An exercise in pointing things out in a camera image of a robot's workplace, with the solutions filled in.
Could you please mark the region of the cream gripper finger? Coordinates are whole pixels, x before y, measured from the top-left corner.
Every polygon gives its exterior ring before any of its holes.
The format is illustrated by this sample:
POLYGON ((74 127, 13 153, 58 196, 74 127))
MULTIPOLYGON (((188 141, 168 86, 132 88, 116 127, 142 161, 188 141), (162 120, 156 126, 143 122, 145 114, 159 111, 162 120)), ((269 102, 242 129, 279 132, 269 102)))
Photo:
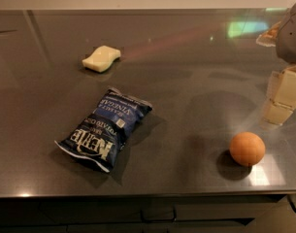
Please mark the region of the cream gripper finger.
POLYGON ((283 125, 296 110, 296 64, 281 72, 274 71, 268 82, 262 120, 276 126, 283 125))
POLYGON ((280 30, 280 21, 275 23, 268 30, 260 34, 256 39, 256 44, 263 47, 274 47, 277 42, 278 33, 280 30))

